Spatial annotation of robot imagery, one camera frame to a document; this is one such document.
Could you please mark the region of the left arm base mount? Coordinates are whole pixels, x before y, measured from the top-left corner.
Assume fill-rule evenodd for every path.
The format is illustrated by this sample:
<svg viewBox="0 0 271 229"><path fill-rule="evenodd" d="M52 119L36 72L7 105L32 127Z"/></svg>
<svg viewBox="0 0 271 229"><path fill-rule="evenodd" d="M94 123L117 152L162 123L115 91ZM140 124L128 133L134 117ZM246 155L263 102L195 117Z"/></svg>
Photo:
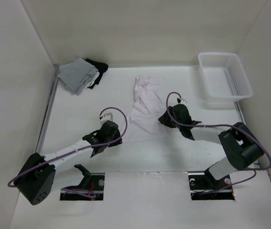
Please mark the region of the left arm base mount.
<svg viewBox="0 0 271 229"><path fill-rule="evenodd" d="M81 181L60 191L60 201L103 201L105 173L91 173L83 165L74 165L81 172Z"/></svg>

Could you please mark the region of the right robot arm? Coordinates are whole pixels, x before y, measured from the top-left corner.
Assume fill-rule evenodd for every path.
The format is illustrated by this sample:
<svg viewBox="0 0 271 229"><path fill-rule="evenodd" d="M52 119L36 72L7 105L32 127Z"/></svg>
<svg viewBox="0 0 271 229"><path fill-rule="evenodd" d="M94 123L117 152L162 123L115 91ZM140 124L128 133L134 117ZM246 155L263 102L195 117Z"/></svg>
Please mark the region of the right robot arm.
<svg viewBox="0 0 271 229"><path fill-rule="evenodd" d="M186 105L169 106L158 121L169 128L177 128L181 135L192 141L207 141L222 146L225 157L204 171L204 184L216 188L221 179L248 169L265 152L244 123L234 125L203 125L193 120Z"/></svg>

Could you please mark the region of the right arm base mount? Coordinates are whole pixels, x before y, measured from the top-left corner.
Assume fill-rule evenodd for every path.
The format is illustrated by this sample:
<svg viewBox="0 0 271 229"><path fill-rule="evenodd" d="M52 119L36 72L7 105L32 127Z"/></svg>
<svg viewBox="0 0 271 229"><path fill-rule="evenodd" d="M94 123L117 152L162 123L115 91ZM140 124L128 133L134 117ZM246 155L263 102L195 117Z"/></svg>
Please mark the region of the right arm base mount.
<svg viewBox="0 0 271 229"><path fill-rule="evenodd" d="M235 200L231 177L210 180L203 172L188 174L192 200Z"/></svg>

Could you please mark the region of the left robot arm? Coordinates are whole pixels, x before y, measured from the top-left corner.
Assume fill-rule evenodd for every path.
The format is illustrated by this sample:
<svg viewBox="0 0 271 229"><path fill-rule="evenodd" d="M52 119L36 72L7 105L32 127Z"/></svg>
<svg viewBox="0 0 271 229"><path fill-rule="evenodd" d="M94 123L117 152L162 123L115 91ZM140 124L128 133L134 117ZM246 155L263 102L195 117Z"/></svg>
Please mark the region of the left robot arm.
<svg viewBox="0 0 271 229"><path fill-rule="evenodd" d="M35 206L54 190L81 190L90 184L90 172L81 165L82 159L89 159L103 153L106 148L122 144L119 126L113 121L105 121L100 129L85 135L76 143L60 151L29 156L18 175L9 182L9 187L15 187ZM63 176L65 170L74 167L81 173L77 174L73 183Z"/></svg>

